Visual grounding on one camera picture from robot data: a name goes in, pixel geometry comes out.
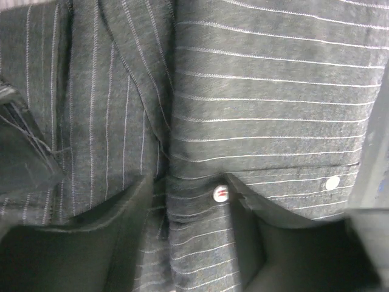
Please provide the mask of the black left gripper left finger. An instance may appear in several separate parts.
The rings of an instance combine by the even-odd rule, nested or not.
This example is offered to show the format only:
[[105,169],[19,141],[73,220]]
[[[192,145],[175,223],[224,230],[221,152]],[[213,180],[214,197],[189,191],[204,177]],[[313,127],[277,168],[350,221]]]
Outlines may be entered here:
[[132,291],[153,178],[66,225],[1,223],[1,291]]

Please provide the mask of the grey pinstriped long sleeve shirt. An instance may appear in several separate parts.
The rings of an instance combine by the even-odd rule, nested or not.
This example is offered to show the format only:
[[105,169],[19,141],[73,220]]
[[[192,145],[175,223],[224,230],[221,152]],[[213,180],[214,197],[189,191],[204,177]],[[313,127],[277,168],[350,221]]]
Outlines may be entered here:
[[1,82],[63,171],[1,195],[57,226],[153,178],[132,291],[243,291],[225,174],[345,218],[388,68],[387,1],[2,1]]

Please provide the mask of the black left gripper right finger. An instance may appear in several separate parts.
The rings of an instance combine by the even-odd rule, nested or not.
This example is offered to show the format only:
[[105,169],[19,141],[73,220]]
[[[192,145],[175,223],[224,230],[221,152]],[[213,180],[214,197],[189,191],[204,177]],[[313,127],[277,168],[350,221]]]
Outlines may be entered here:
[[388,290],[388,209],[314,221],[225,180],[243,291]]

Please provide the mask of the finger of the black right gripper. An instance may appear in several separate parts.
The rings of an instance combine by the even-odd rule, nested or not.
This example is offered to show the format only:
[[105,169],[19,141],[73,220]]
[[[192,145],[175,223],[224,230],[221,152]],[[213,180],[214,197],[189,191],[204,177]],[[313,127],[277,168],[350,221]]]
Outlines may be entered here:
[[20,92],[1,82],[1,195],[45,191],[63,179]]
[[360,169],[347,212],[388,208],[388,68],[368,120]]

